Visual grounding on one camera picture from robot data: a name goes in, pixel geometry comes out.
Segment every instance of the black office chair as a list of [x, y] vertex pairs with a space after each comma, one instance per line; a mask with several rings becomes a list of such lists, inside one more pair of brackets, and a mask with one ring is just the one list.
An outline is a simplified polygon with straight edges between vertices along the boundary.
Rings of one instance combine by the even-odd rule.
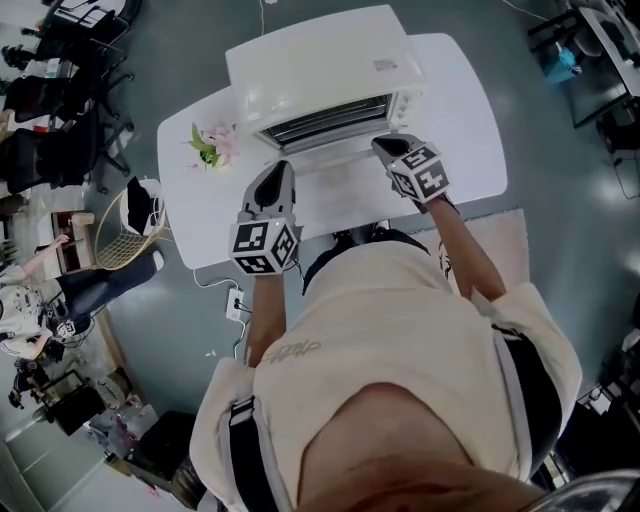
[[71, 62], [82, 67], [93, 55], [91, 46], [100, 45], [124, 53], [113, 45], [129, 31], [130, 26], [127, 21], [118, 18], [114, 11], [105, 13], [90, 28], [82, 26], [84, 19], [97, 9], [99, 8], [94, 7], [75, 23], [52, 24], [44, 30], [42, 40], [36, 49], [36, 60], [53, 59], [68, 54], [67, 58]]
[[[108, 154], [111, 145], [125, 129], [133, 131], [133, 124], [121, 124], [114, 129], [111, 137], [105, 142], [104, 128], [100, 124], [98, 111], [94, 108], [78, 118], [78, 121], [65, 133], [64, 140], [52, 138], [51, 144], [48, 141], [45, 142], [43, 149], [39, 152], [41, 157], [39, 168], [46, 175], [59, 170], [62, 187], [81, 185], [85, 175], [93, 170], [99, 158], [106, 160], [127, 177], [131, 173], [129, 166], [118, 162]], [[106, 190], [102, 188], [100, 192], [106, 193]]]
[[63, 121], [76, 119], [83, 114], [88, 100], [101, 104], [114, 119], [119, 115], [113, 111], [108, 93], [124, 80], [133, 80], [125, 74], [109, 83], [105, 73], [104, 56], [97, 52], [94, 58], [79, 68], [71, 79], [41, 78], [28, 76], [14, 80], [5, 100], [5, 109], [15, 111], [15, 119], [24, 123], [36, 117], [51, 115]]
[[0, 179], [7, 182], [9, 193], [19, 194], [49, 181], [38, 172], [37, 162], [38, 147], [50, 135], [20, 128], [0, 143]]
[[28, 76], [14, 80], [7, 90], [4, 109], [15, 111], [15, 120], [24, 123], [36, 117], [54, 114], [63, 104], [69, 80]]
[[104, 158], [123, 176], [130, 174], [126, 164], [111, 158], [107, 151], [130, 124], [118, 127], [108, 141], [103, 141], [103, 127], [98, 112], [90, 110], [68, 131], [38, 133], [19, 129], [0, 144], [0, 179], [7, 182], [10, 193], [18, 194], [41, 183], [51, 188], [81, 185], [84, 177]]

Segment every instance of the desk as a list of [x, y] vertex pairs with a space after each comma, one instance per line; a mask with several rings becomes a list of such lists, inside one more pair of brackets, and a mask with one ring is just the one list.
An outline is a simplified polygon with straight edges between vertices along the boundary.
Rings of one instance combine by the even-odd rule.
[[[556, 30], [553, 37], [535, 46], [532, 50], [535, 52], [561, 41], [564, 37], [571, 37], [583, 27], [588, 27], [598, 39], [603, 50], [609, 56], [609, 59], [611, 59], [612, 64], [620, 75], [622, 84], [625, 87], [625, 92], [592, 114], [589, 114], [584, 119], [574, 123], [576, 128], [580, 128], [598, 119], [616, 105], [632, 97], [640, 97], [640, 69], [636, 68], [631, 60], [624, 60], [622, 58], [616, 45], [602, 27], [602, 23], [608, 21], [616, 25], [625, 37], [625, 42], [631, 47], [636, 47], [638, 53], [640, 53], [640, 33], [638, 33], [637, 28], [635, 28], [630, 21], [624, 18], [619, 9], [609, 7], [607, 11], [607, 13], [604, 13], [587, 7], [580, 7], [577, 10], [570, 10], [562, 16], [549, 20], [529, 31], [529, 35], [535, 35], [547, 28], [556, 25], [561, 26], [560, 29]], [[575, 25], [571, 27], [565, 26], [564, 23], [571, 19], [575, 20]]]
[[[423, 112], [403, 131], [431, 140], [443, 154], [456, 203], [495, 196], [507, 187], [502, 143], [493, 112], [473, 68], [456, 42], [444, 34], [410, 37], [427, 70]], [[252, 136], [240, 137], [242, 152], [232, 168], [191, 169], [196, 152], [191, 124], [208, 127], [237, 119], [230, 87], [187, 107], [158, 128], [158, 166], [171, 229], [184, 264], [201, 268], [228, 259], [229, 226], [242, 197], [277, 150]], [[368, 156], [313, 172], [314, 158], [326, 160], [370, 150], [372, 135], [324, 146], [289, 158], [296, 169], [294, 213], [308, 239], [383, 219], [416, 213], [411, 201], [391, 191], [380, 161]]]

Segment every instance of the label sticker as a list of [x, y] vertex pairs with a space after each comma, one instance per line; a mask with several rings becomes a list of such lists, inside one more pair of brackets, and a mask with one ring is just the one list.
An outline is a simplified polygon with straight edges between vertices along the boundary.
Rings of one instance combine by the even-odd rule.
[[386, 69], [396, 69], [398, 67], [396, 61], [391, 59], [374, 60], [373, 65], [376, 67], [376, 71], [385, 71]]

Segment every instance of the black object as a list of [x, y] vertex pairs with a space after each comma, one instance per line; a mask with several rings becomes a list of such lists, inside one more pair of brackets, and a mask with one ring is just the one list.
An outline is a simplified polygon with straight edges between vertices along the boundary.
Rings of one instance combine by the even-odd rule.
[[47, 181], [36, 168], [38, 146], [47, 136], [20, 128], [0, 143], [0, 178], [7, 182], [10, 193], [19, 194]]
[[129, 208], [128, 223], [140, 235], [144, 234], [147, 220], [153, 213], [152, 200], [149, 193], [142, 188], [138, 178], [132, 178], [127, 185], [127, 203]]
[[[336, 241], [337, 241], [336, 245], [332, 249], [329, 249], [328, 251], [325, 251], [320, 256], [318, 256], [316, 261], [314, 261], [313, 264], [307, 270], [307, 273], [304, 276], [304, 285], [302, 290], [303, 295], [307, 292], [307, 288], [311, 284], [311, 281], [313, 280], [315, 275], [318, 272], [320, 272], [320, 270], [327, 263], [329, 263], [333, 258], [335, 258], [336, 256], [339, 256], [343, 252], [348, 251], [352, 247], [355, 247], [355, 243], [351, 236], [349, 237], [340, 236], [336, 239]], [[371, 238], [367, 241], [367, 243], [389, 242], [389, 241], [401, 242], [401, 243], [413, 245], [414, 247], [417, 247], [418, 249], [422, 249], [427, 254], [429, 254], [429, 250], [424, 245], [422, 245], [420, 242], [418, 242], [411, 236], [407, 235], [406, 233], [403, 233], [402, 231], [399, 231], [397, 229], [375, 230], [372, 233]]]
[[16, 409], [24, 409], [22, 393], [32, 390], [35, 386], [45, 386], [49, 382], [49, 377], [37, 361], [16, 359], [14, 366], [16, 367], [16, 376], [9, 393], [9, 403]]
[[260, 183], [256, 189], [255, 201], [261, 208], [272, 206], [280, 197], [280, 187], [282, 187], [282, 178], [286, 166], [287, 162], [280, 160], [273, 168], [273, 171], [269, 173], [267, 179]]
[[62, 431], [70, 436], [83, 423], [106, 409], [100, 394], [86, 384], [75, 389], [47, 411]]
[[260, 454], [258, 426], [253, 416], [234, 424], [231, 420], [253, 408], [253, 400], [246, 405], [231, 408], [229, 418], [229, 451], [233, 464], [233, 474], [245, 508], [249, 512], [278, 512], [271, 485], [264, 469], [264, 463], [256, 458]]
[[629, 59], [629, 57], [631, 56], [631, 52], [627, 48], [627, 45], [625, 44], [624, 34], [620, 32], [618, 26], [611, 21], [603, 21], [600, 25], [609, 36], [609, 39], [611, 39], [611, 41], [615, 45], [618, 53], [620, 53], [620, 57], [622, 57], [622, 60]]
[[14, 80], [7, 90], [4, 108], [15, 111], [18, 123], [54, 114], [62, 105], [66, 78], [27, 76]]
[[169, 411], [140, 439], [136, 454], [154, 467], [154, 472], [170, 479], [189, 456], [193, 414]]
[[569, 476], [640, 468], [640, 432], [638, 417], [625, 406], [625, 399], [614, 399], [600, 416], [576, 404], [555, 452]]
[[493, 328], [504, 336], [518, 374], [531, 436], [531, 468], [537, 471], [560, 433], [560, 397], [533, 342], [515, 329]]
[[616, 512], [633, 512], [640, 509], [640, 480], [636, 481]]
[[553, 483], [553, 477], [551, 476], [551, 472], [544, 464], [538, 468], [530, 478], [531, 482], [546, 492], [551, 492], [555, 490], [556, 486]]
[[[49, 403], [46, 399], [47, 395], [45, 392], [72, 376], [80, 382], [80, 385], [71, 393], [62, 397], [61, 400], [53, 404]], [[100, 394], [95, 389], [89, 387], [75, 370], [65, 373], [40, 388], [39, 396], [42, 397], [43, 404], [47, 408], [45, 413], [47, 421], [50, 423], [55, 421], [68, 436], [78, 430], [83, 423], [106, 409], [104, 402], [100, 398]]]
[[0, 143], [0, 178], [10, 193], [18, 194], [40, 183], [53, 188], [81, 185], [99, 157], [123, 175], [130, 172], [107, 154], [107, 149], [127, 127], [121, 125], [103, 142], [97, 110], [81, 116], [69, 131], [38, 133], [20, 128]]
[[[122, 50], [115, 50], [124, 55]], [[104, 53], [102, 47], [91, 42], [73, 45], [61, 57], [79, 66], [72, 78], [28, 76], [14, 80], [7, 91], [5, 108], [15, 111], [19, 123], [43, 115], [68, 121], [84, 113], [87, 100], [94, 100], [117, 119], [117, 114], [109, 104], [108, 93], [124, 80], [133, 80], [135, 77], [124, 74], [109, 82], [111, 73], [124, 62], [126, 56], [107, 67]]]
[[375, 141], [391, 156], [401, 157], [409, 152], [411, 144], [404, 139], [376, 137]]
[[4, 46], [2, 48], [2, 58], [10, 68], [17, 68], [24, 71], [29, 61], [35, 58], [35, 54], [22, 49], [22, 45]]
[[[129, 22], [115, 16], [114, 11], [105, 12], [100, 7], [94, 6], [81, 17], [75, 17], [68, 10], [67, 16], [75, 17], [75, 21], [55, 16], [64, 0], [56, 0], [50, 7], [47, 16], [42, 22], [41, 31], [37, 34], [42, 38], [36, 50], [36, 60], [46, 60], [60, 57], [71, 45], [93, 41], [96, 43], [111, 45], [129, 31]], [[94, 12], [103, 11], [105, 15], [91, 27], [84, 25], [85, 20]]]
[[636, 329], [640, 329], [640, 294], [636, 298], [636, 303], [633, 305], [631, 321]]
[[607, 151], [613, 154], [618, 150], [635, 151], [640, 148], [640, 108], [638, 102], [633, 100], [627, 107], [633, 111], [635, 121], [619, 125], [611, 113], [602, 117], [598, 122], [598, 132], [607, 146]]
[[206, 490], [189, 459], [195, 421], [193, 414], [175, 411], [163, 414], [125, 460], [137, 478], [165, 489], [193, 510]]
[[64, 292], [68, 318], [81, 332], [82, 322], [98, 308], [145, 283], [156, 273], [153, 254], [141, 254], [119, 270], [83, 269], [57, 277]]
[[62, 361], [62, 356], [64, 355], [64, 351], [65, 351], [65, 346], [62, 343], [59, 343], [53, 339], [50, 339], [43, 349], [44, 355], [56, 363], [59, 363], [60, 361]]

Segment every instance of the white table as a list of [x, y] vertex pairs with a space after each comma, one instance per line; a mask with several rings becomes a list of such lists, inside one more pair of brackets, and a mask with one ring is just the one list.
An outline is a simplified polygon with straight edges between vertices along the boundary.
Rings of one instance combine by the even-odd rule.
[[[507, 171], [498, 127], [469, 61], [444, 34], [411, 36], [427, 72], [428, 91], [422, 113], [406, 130], [433, 141], [443, 154], [456, 203], [503, 193]], [[228, 259], [229, 226], [236, 222], [244, 192], [265, 166], [278, 158], [275, 149], [241, 136], [242, 153], [232, 168], [189, 168], [197, 153], [191, 124], [200, 128], [237, 118], [231, 88], [204, 98], [165, 120], [158, 128], [158, 166], [173, 236], [184, 264], [201, 268]], [[383, 219], [416, 213], [411, 201], [391, 191], [380, 161], [349, 161], [344, 155], [370, 149], [373, 136], [319, 148], [289, 159], [296, 169], [297, 224], [302, 238], [312, 238]], [[330, 155], [344, 164], [311, 172], [312, 162]]]

